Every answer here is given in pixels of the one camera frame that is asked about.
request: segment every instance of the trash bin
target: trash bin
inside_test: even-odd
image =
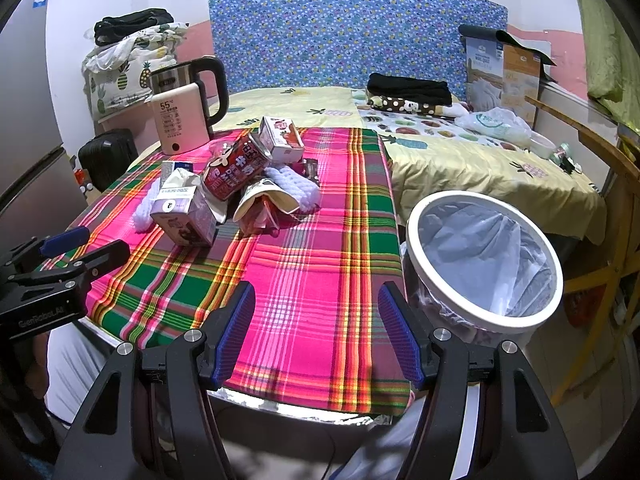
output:
[[[422,199],[406,244],[421,282],[408,291],[410,302],[465,342],[496,346],[508,338],[523,347],[560,302],[562,269],[551,244],[495,198],[443,191]]]

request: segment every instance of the fridge door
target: fridge door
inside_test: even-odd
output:
[[[62,148],[0,201],[0,253],[32,236],[64,231],[86,208],[86,200]]]
[[[62,145],[47,76],[46,17],[46,6],[21,0],[0,32],[0,194]]]

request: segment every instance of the black suitcase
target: black suitcase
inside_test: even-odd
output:
[[[88,171],[98,191],[121,177],[137,156],[133,134],[126,128],[104,132],[78,151],[80,165]]]

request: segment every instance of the pineapple print bag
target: pineapple print bag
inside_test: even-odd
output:
[[[180,23],[157,25],[105,50],[92,51],[82,69],[94,120],[144,101],[151,94],[151,72],[176,63],[175,47],[186,30]]]

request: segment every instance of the white knit cloth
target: white knit cloth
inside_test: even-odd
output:
[[[264,174],[298,201],[301,212],[313,211],[320,203],[320,188],[289,166],[273,164],[264,169]]]
[[[133,227],[137,233],[146,232],[154,222],[151,218],[151,207],[158,193],[160,193],[160,179],[156,178],[153,184],[151,184],[149,191],[147,191],[146,196],[142,199],[142,202],[140,202],[133,212],[133,215],[131,215]]]

